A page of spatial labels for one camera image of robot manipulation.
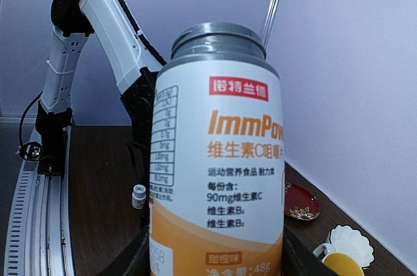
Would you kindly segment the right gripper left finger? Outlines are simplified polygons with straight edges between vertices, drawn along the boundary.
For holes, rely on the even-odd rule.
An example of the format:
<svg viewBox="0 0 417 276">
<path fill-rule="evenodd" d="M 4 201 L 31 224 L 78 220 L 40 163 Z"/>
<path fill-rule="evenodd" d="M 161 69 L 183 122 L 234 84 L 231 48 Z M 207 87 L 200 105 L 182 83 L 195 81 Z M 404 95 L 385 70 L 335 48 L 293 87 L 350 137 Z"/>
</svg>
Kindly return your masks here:
<svg viewBox="0 0 417 276">
<path fill-rule="evenodd" d="M 150 275 L 149 226 L 144 226 L 100 274 Z"/>
</svg>

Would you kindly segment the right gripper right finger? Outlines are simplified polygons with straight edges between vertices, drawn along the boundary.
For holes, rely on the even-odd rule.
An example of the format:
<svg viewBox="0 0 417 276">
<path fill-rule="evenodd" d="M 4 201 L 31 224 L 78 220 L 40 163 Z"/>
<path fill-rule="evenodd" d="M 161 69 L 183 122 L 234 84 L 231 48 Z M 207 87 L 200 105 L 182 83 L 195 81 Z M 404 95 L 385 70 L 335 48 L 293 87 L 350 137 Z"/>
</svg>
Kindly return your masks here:
<svg viewBox="0 0 417 276">
<path fill-rule="evenodd" d="M 295 233 L 283 228 L 282 275 L 286 276 L 337 276 L 311 253 Z"/>
</svg>

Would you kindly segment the small white bottle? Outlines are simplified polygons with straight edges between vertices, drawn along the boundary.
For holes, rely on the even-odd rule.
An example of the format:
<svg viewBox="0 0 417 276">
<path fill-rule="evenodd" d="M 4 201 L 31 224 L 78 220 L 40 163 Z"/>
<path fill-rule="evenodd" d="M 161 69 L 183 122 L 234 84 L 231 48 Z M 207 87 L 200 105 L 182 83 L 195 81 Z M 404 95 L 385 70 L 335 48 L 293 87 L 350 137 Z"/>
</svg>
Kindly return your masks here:
<svg viewBox="0 0 417 276">
<path fill-rule="evenodd" d="M 136 210 L 141 210 L 145 204 L 146 197 L 146 187 L 141 184 L 136 184 L 132 190 L 132 207 Z"/>
</svg>

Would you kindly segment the grey lid pill bottle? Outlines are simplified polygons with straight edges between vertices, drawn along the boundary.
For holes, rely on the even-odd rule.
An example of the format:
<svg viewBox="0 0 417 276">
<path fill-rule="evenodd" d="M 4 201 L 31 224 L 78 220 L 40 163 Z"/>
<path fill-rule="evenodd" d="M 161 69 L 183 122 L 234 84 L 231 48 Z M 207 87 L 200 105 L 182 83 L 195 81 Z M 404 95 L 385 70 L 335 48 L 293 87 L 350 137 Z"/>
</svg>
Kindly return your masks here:
<svg viewBox="0 0 417 276">
<path fill-rule="evenodd" d="M 174 42 L 156 80 L 151 275 L 280 275 L 281 84 L 261 39 L 227 22 Z"/>
</svg>

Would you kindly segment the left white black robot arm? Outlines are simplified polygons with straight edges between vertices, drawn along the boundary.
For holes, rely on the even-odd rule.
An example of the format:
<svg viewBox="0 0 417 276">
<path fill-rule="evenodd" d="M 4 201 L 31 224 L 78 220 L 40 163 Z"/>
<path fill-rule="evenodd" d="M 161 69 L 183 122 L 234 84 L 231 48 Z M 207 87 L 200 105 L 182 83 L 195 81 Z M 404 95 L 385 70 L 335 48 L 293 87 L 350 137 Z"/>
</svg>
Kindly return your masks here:
<svg viewBox="0 0 417 276">
<path fill-rule="evenodd" d="M 164 58 L 151 45 L 126 0 L 52 0 L 51 51 L 37 102 L 35 131 L 40 140 L 30 152 L 38 174 L 65 173 L 67 130 L 72 124 L 72 85 L 90 39 L 109 66 L 119 99 L 130 120 L 132 141 L 151 142 L 152 108 L 158 71 Z"/>
</svg>

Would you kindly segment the patterned mug yellow inside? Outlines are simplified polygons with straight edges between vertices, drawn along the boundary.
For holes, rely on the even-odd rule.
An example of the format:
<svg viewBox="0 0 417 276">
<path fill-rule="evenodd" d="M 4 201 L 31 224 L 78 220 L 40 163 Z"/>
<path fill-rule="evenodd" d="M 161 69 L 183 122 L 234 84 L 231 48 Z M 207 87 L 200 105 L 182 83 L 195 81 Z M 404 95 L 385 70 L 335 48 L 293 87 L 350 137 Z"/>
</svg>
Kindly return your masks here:
<svg viewBox="0 0 417 276">
<path fill-rule="evenodd" d="M 364 276 L 360 265 L 350 256 L 339 253 L 330 243 L 322 243 L 313 250 L 313 254 L 321 258 L 321 262 L 337 275 Z"/>
</svg>

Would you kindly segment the white scalloped bowl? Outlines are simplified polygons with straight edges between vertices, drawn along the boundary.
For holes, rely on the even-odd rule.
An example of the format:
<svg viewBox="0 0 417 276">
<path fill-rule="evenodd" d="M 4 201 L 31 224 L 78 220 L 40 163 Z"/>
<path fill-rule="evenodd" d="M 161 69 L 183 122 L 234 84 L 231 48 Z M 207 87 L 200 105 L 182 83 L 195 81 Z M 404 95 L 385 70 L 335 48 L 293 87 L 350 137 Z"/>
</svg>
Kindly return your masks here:
<svg viewBox="0 0 417 276">
<path fill-rule="evenodd" d="M 329 233 L 326 241 L 332 244 L 339 253 L 354 259 L 362 268 L 369 268 L 374 262 L 374 248 L 369 239 L 349 225 L 337 225 Z"/>
</svg>

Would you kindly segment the red patterned plate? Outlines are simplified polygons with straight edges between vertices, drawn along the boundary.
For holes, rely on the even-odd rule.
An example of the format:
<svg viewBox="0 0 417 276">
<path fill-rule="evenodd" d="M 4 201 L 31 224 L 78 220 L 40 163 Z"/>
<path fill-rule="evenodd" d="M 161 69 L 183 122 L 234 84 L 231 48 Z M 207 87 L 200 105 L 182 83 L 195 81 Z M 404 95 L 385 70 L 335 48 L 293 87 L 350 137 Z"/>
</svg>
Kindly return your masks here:
<svg viewBox="0 0 417 276">
<path fill-rule="evenodd" d="M 301 221 L 313 221 L 321 214 L 321 206 L 317 197 L 306 188 L 285 183 L 285 215 Z"/>
</svg>

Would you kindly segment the front aluminium rail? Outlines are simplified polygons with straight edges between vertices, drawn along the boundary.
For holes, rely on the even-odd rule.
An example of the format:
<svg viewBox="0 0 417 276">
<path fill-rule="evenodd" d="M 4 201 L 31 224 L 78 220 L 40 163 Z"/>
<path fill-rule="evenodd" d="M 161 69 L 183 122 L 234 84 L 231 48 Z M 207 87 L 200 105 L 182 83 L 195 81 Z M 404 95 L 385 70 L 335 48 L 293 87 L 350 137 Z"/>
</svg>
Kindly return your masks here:
<svg viewBox="0 0 417 276">
<path fill-rule="evenodd" d="M 14 191 L 5 245 L 5 275 L 75 275 L 69 216 L 69 162 L 65 174 L 37 173 L 24 161 Z"/>
</svg>

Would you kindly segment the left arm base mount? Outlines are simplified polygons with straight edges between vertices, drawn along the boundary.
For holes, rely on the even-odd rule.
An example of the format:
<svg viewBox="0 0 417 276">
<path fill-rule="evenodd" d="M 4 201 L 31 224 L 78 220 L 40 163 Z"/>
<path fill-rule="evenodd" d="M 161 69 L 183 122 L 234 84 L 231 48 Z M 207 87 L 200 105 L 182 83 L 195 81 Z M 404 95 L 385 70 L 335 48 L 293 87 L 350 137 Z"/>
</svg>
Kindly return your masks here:
<svg viewBox="0 0 417 276">
<path fill-rule="evenodd" d="M 65 175 L 66 128 L 71 126 L 72 109 L 60 113 L 47 113 L 38 103 L 35 130 L 41 138 L 41 158 L 38 174 L 62 177 Z"/>
</svg>

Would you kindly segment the left aluminium frame post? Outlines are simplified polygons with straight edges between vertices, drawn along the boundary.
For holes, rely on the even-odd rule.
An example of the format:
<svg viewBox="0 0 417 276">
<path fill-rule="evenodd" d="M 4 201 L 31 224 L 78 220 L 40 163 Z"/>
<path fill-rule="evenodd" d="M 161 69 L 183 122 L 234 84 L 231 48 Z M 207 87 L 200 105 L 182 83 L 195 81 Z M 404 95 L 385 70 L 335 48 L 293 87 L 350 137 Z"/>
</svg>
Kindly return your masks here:
<svg viewBox="0 0 417 276">
<path fill-rule="evenodd" d="M 280 3 L 280 0 L 270 0 L 268 4 L 264 26 L 261 31 L 261 40 L 263 43 L 263 47 L 265 49 L 270 40 L 270 35 L 272 33 L 272 28 L 274 26 L 274 21 L 276 19 L 276 13 L 278 10 L 279 3 Z"/>
</svg>

